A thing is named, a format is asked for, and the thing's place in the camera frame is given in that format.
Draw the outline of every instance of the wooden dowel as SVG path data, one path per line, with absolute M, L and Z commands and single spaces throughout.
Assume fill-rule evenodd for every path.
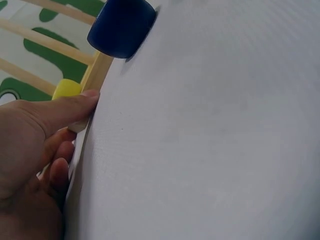
M 82 91 L 89 89 L 100 90 L 113 61 L 113 57 L 105 55 L 99 51 L 95 52 L 94 58 L 94 63 L 88 66 L 82 78 Z M 68 129 L 75 133 L 79 133 L 86 128 L 89 120 L 90 118 L 84 119 L 70 125 Z
M 58 40 L 55 40 L 51 37 L 48 37 L 31 29 L 25 28 L 18 24 L 12 23 L 6 19 L 0 18 L 0 28 L 5 29 L 14 34 L 18 34 L 24 37 L 25 39 L 40 44 L 44 47 L 47 47 L 53 51 L 68 56 L 86 65 L 91 65 L 95 60 L 93 56 L 83 53 L 72 46 L 69 46 L 63 42 L 60 42 Z
M 42 78 L 33 75 L 32 73 L 23 70 L 22 68 L 0 58 L 0 70 L 12 75 L 23 83 L 29 84 L 36 89 L 52 96 L 56 89 L 56 86 L 43 80 Z
M 66 16 L 69 16 L 73 19 L 79 20 L 80 22 L 83 22 L 85 24 L 92 25 L 96 18 L 94 16 L 91 16 L 87 13 L 84 13 L 78 9 L 74 9 L 68 6 L 65 6 L 63 4 L 57 3 L 55 1 L 51 0 L 23 0 L 24 2 L 34 4 L 37 6 L 40 6 L 45 9 L 52 10 L 56 13 L 60 13 Z

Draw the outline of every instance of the white board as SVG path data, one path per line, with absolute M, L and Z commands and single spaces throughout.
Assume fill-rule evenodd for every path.
M 319 239 L 320 1 L 153 3 L 104 82 L 67 239 Z

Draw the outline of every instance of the fingernail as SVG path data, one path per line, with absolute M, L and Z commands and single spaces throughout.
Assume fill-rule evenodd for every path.
M 84 92 L 82 92 L 80 95 L 85 96 L 85 97 L 96 97 L 99 95 L 99 91 L 98 90 L 86 90 Z

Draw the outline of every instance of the skin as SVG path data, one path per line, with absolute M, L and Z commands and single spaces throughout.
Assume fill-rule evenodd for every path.
M 0 106 L 0 239 L 58 240 L 76 134 L 65 127 L 96 107 L 99 93 Z M 46 165 L 48 168 L 37 177 Z

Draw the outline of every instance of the yellow cap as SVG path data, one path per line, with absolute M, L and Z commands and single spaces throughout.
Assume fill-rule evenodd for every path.
M 79 83 L 70 79 L 62 79 L 55 88 L 52 100 L 60 97 L 71 97 L 82 92 L 82 87 Z

